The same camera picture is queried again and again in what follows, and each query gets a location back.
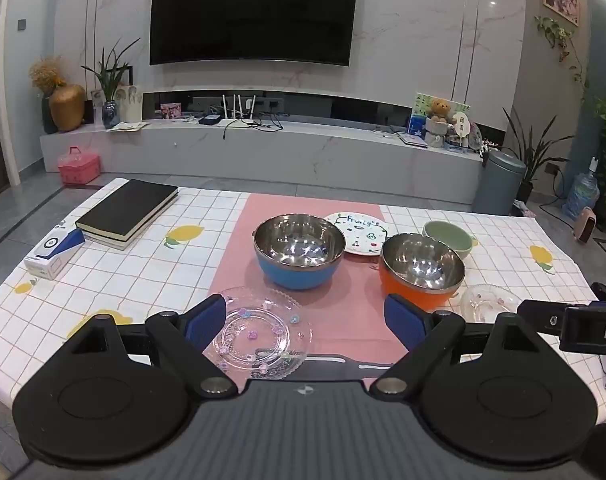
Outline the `small clear glass plate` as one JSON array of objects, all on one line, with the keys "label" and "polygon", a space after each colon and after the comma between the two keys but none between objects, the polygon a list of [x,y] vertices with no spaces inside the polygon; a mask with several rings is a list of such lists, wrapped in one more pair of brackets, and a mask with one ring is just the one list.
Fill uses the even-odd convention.
[{"label": "small clear glass plate", "polygon": [[496,285],[474,285],[460,300],[460,312],[467,322],[494,324],[498,315],[516,313],[521,299]]}]

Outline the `orange steel bowl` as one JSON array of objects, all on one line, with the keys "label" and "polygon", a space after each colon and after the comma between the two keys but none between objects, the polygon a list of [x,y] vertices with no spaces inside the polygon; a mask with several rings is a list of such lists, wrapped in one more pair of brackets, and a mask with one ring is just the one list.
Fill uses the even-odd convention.
[{"label": "orange steel bowl", "polygon": [[386,240],[378,264],[385,296],[397,295],[431,312],[460,289],[466,268],[451,248],[429,236],[399,233]]}]

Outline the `large clear glass plate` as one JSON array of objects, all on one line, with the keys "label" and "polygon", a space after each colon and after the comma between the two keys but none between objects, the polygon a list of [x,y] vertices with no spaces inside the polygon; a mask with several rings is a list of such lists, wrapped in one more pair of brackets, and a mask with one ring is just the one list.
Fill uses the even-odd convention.
[{"label": "large clear glass plate", "polygon": [[204,354],[231,379],[279,380],[305,361],[312,324],[291,296],[271,288],[223,290],[226,318]]}]

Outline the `green ceramic bowl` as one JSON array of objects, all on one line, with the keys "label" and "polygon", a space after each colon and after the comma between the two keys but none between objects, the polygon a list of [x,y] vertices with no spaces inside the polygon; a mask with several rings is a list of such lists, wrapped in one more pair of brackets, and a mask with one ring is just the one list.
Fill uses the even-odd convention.
[{"label": "green ceramic bowl", "polygon": [[474,248],[474,238],[453,223],[433,220],[423,226],[423,235],[438,240],[464,260]]}]

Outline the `white painted fruit plate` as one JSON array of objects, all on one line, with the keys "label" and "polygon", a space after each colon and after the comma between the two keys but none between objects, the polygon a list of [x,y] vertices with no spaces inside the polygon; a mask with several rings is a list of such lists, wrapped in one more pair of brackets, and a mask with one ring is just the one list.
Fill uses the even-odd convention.
[{"label": "white painted fruit plate", "polygon": [[334,224],[345,238],[345,252],[354,256],[377,257],[390,237],[388,224],[370,214],[335,212],[326,220]]}]

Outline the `blue steel bowl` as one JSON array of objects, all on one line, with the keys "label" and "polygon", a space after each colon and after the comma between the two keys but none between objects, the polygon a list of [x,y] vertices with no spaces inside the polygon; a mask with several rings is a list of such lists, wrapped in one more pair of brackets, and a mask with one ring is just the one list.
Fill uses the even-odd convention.
[{"label": "blue steel bowl", "polygon": [[279,214],[254,230],[253,246],[257,263],[273,283],[289,290],[309,290],[332,279],[346,241],[324,218]]}]

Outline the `pink restaurant placemat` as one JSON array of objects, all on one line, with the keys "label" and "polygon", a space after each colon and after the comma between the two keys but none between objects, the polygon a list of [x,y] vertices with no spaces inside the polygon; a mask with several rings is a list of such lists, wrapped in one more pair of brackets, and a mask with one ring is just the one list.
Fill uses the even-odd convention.
[{"label": "pink restaurant placemat", "polygon": [[[229,220],[235,226],[218,263],[210,292],[248,286],[274,284],[256,261],[253,231],[263,221],[279,214],[312,214],[323,218],[334,212],[359,212],[381,219],[380,207],[373,204],[319,200],[293,196],[252,193],[237,203]],[[321,356],[344,356],[351,363],[373,364],[367,384],[382,373],[382,365],[391,365],[406,349],[385,326],[384,296],[378,274],[378,260],[346,255],[330,282],[305,292],[288,290],[297,300],[303,318],[311,324],[309,351]]]}]

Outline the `checked lemon tablecloth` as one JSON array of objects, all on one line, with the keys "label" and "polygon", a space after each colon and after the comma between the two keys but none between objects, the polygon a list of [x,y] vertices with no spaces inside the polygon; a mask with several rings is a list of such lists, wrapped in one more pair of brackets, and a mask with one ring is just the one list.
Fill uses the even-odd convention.
[{"label": "checked lemon tablecloth", "polygon": [[[162,311],[183,313],[210,292],[248,193],[181,188],[177,202],[124,250],[87,242],[53,280],[16,266],[0,284],[0,402],[20,389],[91,315],[141,323]],[[431,220],[451,221],[474,237],[464,286],[496,285],[521,299],[593,299],[579,266],[532,218],[380,205],[391,233],[417,233]],[[344,356],[312,354],[314,376]]]}]

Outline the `pink small heater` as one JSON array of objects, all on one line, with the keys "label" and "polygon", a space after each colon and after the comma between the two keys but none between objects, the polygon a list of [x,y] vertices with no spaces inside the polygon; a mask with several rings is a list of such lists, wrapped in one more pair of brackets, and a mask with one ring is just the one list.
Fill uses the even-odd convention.
[{"label": "pink small heater", "polygon": [[573,228],[574,239],[581,244],[586,244],[592,237],[596,227],[596,215],[590,207],[584,207],[576,217]]}]

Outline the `black notebook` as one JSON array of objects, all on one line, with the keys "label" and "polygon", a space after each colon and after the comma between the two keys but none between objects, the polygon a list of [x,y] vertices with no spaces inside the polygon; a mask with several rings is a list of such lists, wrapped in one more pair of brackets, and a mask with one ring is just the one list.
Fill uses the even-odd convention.
[{"label": "black notebook", "polygon": [[124,250],[177,197],[175,185],[128,180],[99,200],[75,225],[86,240]]}]

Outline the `water bottle jug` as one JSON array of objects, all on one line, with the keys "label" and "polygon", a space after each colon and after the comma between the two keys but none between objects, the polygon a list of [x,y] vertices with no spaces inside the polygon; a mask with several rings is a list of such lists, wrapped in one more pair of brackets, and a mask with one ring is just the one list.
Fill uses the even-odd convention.
[{"label": "water bottle jug", "polygon": [[598,160],[593,157],[588,171],[578,174],[573,181],[567,200],[562,206],[564,214],[572,220],[579,218],[584,208],[593,209],[598,198],[599,188],[596,178]]}]

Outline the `white blue box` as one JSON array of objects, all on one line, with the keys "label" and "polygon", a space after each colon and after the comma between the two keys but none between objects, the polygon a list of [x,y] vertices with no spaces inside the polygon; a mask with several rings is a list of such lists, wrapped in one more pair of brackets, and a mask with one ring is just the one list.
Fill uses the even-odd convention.
[{"label": "white blue box", "polygon": [[82,231],[69,226],[51,230],[24,258],[29,274],[53,281],[85,243]]}]

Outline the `grey trash bin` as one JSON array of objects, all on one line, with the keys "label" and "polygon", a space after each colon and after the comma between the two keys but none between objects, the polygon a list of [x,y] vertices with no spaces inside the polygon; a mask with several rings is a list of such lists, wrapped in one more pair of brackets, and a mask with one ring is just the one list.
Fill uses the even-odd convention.
[{"label": "grey trash bin", "polygon": [[471,210],[475,214],[508,216],[524,174],[526,165],[515,156],[502,151],[488,151]]}]

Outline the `floor potted plant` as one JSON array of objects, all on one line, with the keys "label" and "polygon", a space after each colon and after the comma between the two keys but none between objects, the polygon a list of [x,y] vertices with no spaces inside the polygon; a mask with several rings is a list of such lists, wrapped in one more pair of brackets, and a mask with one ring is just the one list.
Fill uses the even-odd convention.
[{"label": "floor potted plant", "polygon": [[533,128],[530,128],[529,131],[524,129],[520,116],[516,110],[512,114],[509,114],[507,110],[503,110],[503,113],[506,116],[509,131],[515,137],[517,145],[516,150],[511,148],[510,151],[524,164],[524,166],[526,166],[526,171],[524,171],[517,192],[517,200],[526,204],[533,191],[533,182],[538,170],[545,167],[547,164],[568,162],[567,157],[552,156],[548,154],[550,149],[556,144],[572,140],[573,136],[548,139],[548,133],[550,133],[550,129],[553,128],[557,119],[557,116],[553,116],[540,136],[535,139]]}]

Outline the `grey tv bench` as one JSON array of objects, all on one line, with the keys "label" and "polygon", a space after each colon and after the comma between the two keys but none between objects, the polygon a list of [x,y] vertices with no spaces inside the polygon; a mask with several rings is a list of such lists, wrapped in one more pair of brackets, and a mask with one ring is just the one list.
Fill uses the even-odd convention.
[{"label": "grey tv bench", "polygon": [[70,148],[98,154],[105,172],[279,182],[469,205],[481,176],[474,154],[406,145],[379,129],[283,122],[280,130],[154,120],[138,132],[88,125],[42,136],[56,171]]}]

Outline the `pink storage box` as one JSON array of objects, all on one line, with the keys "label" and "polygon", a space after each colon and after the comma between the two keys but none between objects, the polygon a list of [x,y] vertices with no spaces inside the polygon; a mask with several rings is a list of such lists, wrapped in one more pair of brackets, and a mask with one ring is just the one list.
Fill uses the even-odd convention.
[{"label": "pink storage box", "polygon": [[58,158],[58,170],[64,185],[85,185],[100,176],[100,157],[72,145]]}]

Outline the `white router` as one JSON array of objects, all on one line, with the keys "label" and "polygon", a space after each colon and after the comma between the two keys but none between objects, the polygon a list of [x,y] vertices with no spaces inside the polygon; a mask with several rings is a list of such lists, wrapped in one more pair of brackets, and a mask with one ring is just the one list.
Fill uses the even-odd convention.
[{"label": "white router", "polygon": [[222,96],[222,119],[218,125],[227,128],[251,128],[259,123],[255,115],[256,96],[244,98],[240,94]]}]

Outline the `teddy bear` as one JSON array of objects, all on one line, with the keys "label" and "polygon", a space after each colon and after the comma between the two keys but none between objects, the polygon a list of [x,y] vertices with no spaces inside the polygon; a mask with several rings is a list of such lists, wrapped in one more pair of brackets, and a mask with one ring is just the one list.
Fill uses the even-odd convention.
[{"label": "teddy bear", "polygon": [[450,111],[451,104],[449,104],[448,100],[432,98],[429,105],[428,116],[433,122],[447,124]]}]

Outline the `gold vase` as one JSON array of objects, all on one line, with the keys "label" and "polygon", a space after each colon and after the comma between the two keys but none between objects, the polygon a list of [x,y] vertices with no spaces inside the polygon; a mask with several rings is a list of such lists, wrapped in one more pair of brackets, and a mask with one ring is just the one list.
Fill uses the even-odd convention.
[{"label": "gold vase", "polygon": [[82,125],[85,96],[85,90],[79,84],[66,84],[53,91],[49,99],[50,113],[60,131],[72,131]]}]

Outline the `blue vase with plant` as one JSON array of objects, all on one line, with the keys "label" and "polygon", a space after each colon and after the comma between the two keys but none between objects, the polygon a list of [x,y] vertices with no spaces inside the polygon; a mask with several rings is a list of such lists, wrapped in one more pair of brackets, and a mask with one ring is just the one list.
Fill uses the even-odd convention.
[{"label": "blue vase with plant", "polygon": [[97,81],[99,81],[104,96],[101,119],[103,127],[106,130],[110,130],[120,123],[120,113],[117,109],[115,95],[123,75],[132,67],[132,65],[124,62],[122,58],[123,55],[129,49],[132,49],[139,41],[139,38],[135,39],[120,51],[116,50],[117,44],[114,44],[114,47],[109,52],[105,52],[105,50],[102,49],[100,60],[98,61],[96,68],[86,65],[82,66],[83,70],[92,73]]}]

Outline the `black wall television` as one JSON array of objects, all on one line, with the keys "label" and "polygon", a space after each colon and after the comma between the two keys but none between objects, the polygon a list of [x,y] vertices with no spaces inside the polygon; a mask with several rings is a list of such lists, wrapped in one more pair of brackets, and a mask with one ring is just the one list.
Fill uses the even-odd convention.
[{"label": "black wall television", "polygon": [[149,61],[346,66],[356,0],[151,0]]}]

